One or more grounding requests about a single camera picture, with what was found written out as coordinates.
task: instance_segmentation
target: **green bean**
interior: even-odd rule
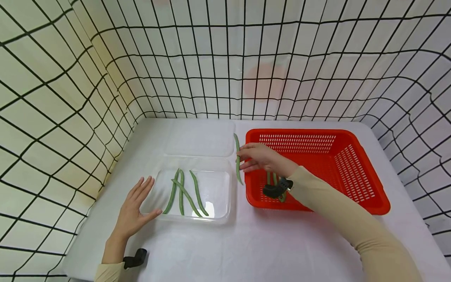
[[[277,175],[273,172],[272,173],[272,180],[274,181],[274,186],[277,186],[277,183],[279,182],[279,178]]]
[[[176,180],[179,179],[179,170],[177,170],[177,172],[175,173],[174,179],[176,179]],[[172,191],[170,193],[169,202],[168,202],[168,205],[166,206],[165,211],[163,211],[163,214],[167,214],[170,211],[170,209],[172,208],[172,204],[174,203],[174,198],[175,198],[176,192],[177,192],[177,186],[175,185],[175,183],[172,183]]]
[[[284,203],[286,200],[286,192],[283,192],[283,194],[281,196],[279,196],[279,201],[281,203]]]
[[[179,169],[180,171],[180,183],[185,185],[185,174],[183,173],[183,170]],[[180,208],[180,214],[185,215],[185,209],[183,208],[183,193],[182,190],[180,190],[179,193],[179,208]]]
[[[194,189],[196,190],[196,198],[198,199],[199,208],[203,212],[203,214],[208,216],[207,211],[203,208],[202,200],[200,199],[199,184],[197,182],[197,178],[196,178],[196,176],[194,175],[194,173],[192,171],[189,171],[189,172],[191,173],[191,176],[193,177]]]
[[[236,152],[238,153],[239,151],[239,141],[238,141],[238,136],[233,133],[233,136],[235,137],[235,145],[236,145]],[[241,159],[239,156],[236,156],[236,178],[238,179],[238,181],[241,183],[241,185],[243,185],[243,182],[241,180],[241,175],[239,174],[239,163],[241,162]]]
[[[193,208],[193,211],[197,214],[197,216],[202,217],[202,215],[200,215],[199,211],[197,210],[196,206],[194,205],[193,199],[191,199],[191,196],[186,191],[185,187],[183,187],[183,185],[181,185],[175,179],[171,179],[171,181],[174,182],[180,188],[180,193],[185,194],[186,198],[188,199],[189,204],[191,205],[191,208]]]

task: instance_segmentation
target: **grid-patterned backdrop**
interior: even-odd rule
[[[0,281],[67,281],[61,260],[144,117],[361,121],[451,263],[450,10],[0,0]]]

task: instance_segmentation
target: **hand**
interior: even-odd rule
[[[140,213],[139,208],[155,183],[155,179],[149,176],[143,183],[144,177],[141,177],[138,183],[130,190],[124,204],[120,208],[116,226],[111,236],[128,240],[138,232],[146,223],[156,218],[162,213],[161,209],[155,209],[147,215]]]
[[[241,160],[250,159],[239,167],[244,172],[264,169],[282,177],[289,177],[298,168],[294,161],[281,156],[262,143],[248,143],[240,148],[237,155]]]

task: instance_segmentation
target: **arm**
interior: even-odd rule
[[[118,282],[120,280],[124,270],[122,260],[129,238],[162,213],[160,209],[156,209],[147,215],[143,215],[139,211],[154,183],[155,179],[151,176],[145,182],[144,178],[141,177],[128,193],[120,209],[116,226],[105,243],[102,264],[97,268],[94,282]]]
[[[363,207],[269,147],[250,143],[237,153],[250,161],[245,172],[263,168],[293,181],[296,200],[329,220],[356,249],[368,282],[422,281],[408,251]]]

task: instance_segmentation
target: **black strap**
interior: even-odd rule
[[[269,198],[277,199],[282,196],[287,189],[291,189],[291,187],[293,187],[293,181],[282,177],[277,185],[265,185],[263,188],[263,194]]]
[[[138,249],[134,257],[124,257],[124,269],[140,266],[146,260],[147,250]]]

